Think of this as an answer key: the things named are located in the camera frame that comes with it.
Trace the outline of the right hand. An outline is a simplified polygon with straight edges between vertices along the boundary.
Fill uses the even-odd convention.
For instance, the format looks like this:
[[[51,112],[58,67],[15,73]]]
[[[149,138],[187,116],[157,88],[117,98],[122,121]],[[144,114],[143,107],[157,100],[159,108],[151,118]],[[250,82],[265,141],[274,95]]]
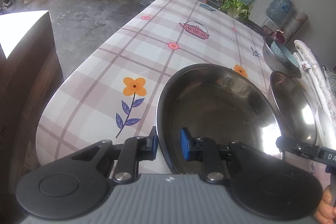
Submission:
[[[332,207],[332,195],[328,186],[314,214],[315,219],[321,224],[333,224],[335,221],[335,207]]]

